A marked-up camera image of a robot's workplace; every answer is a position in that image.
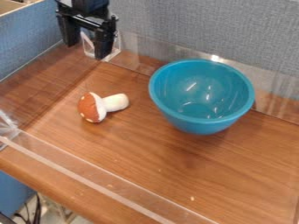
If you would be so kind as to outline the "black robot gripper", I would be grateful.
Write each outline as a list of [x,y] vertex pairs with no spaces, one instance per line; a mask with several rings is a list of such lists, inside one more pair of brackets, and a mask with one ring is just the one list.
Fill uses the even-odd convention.
[[63,42],[80,42],[80,27],[95,31],[95,58],[103,60],[112,52],[118,17],[110,13],[110,0],[55,0]]

